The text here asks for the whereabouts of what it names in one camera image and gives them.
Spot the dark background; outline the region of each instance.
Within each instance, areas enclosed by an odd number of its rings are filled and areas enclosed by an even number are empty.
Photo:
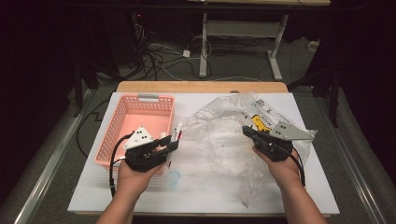
[[[368,1],[340,0],[332,1],[332,5],[354,7],[365,2]],[[393,127],[396,126],[393,105],[396,83],[395,4],[390,0],[372,2],[367,7],[370,10],[352,18],[348,15],[290,16],[284,39],[293,41],[302,36],[311,40],[321,39],[307,76],[328,66],[329,62],[337,65],[341,71],[341,87],[352,112],[395,183],[393,158],[396,153],[392,141]],[[111,47],[117,39],[119,43],[126,43],[128,48],[134,48],[134,43],[130,42],[134,30],[128,31],[131,27],[125,20],[125,14],[89,13],[81,17],[79,13],[58,8],[56,1],[50,0],[2,3],[0,10],[0,169],[5,174],[0,181],[0,203],[3,203],[70,105],[67,93],[74,84],[76,63],[82,65],[81,74],[87,85],[95,88],[95,71],[106,71],[108,75],[115,76],[118,65],[134,62],[136,55],[124,54],[117,45]],[[191,33],[201,29],[201,17],[197,22],[195,14],[165,14],[157,14],[157,17],[143,14],[148,31],[187,42]],[[230,15],[221,16],[227,19]],[[166,25],[159,26],[159,20]],[[309,85],[326,80],[329,79],[325,76],[319,77]]]

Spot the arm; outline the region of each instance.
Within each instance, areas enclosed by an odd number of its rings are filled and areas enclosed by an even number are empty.
[[[150,179],[161,167],[163,164],[145,173],[140,173],[131,170],[128,164],[122,161],[117,181],[117,192],[96,223],[132,223],[137,200],[148,187]]]
[[[327,223],[303,187],[299,169],[291,158],[272,162],[255,147],[253,151],[268,164],[271,175],[280,188],[288,223]],[[297,158],[295,151],[292,152],[292,155]]]

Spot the person's left hand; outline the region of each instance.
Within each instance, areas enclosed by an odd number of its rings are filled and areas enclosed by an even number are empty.
[[[133,171],[125,161],[120,163],[117,181],[117,193],[121,192],[123,197],[138,199],[149,185],[150,179],[163,167],[163,164],[152,168],[145,173]]]

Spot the crumpled plastic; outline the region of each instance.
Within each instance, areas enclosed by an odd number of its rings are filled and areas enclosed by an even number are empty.
[[[251,118],[258,114],[269,128],[280,121],[298,127],[256,92],[219,97],[182,121],[183,139],[205,144],[205,150],[211,150],[214,164],[232,172],[240,181],[240,188],[235,194],[246,208],[256,195],[262,193],[266,183],[275,182],[268,165],[251,150],[253,141],[242,133],[244,125],[255,126]],[[317,132],[298,128],[314,136]],[[313,139],[292,141],[303,164],[308,159],[312,141]],[[225,149],[228,154],[241,160],[225,160]]]

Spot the plastic basket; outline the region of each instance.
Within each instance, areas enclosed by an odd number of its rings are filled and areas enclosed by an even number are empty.
[[[126,134],[144,126],[155,139],[170,133],[175,98],[153,94],[124,94],[120,97],[94,161],[109,168],[117,142]],[[125,155],[122,142],[115,160]]]

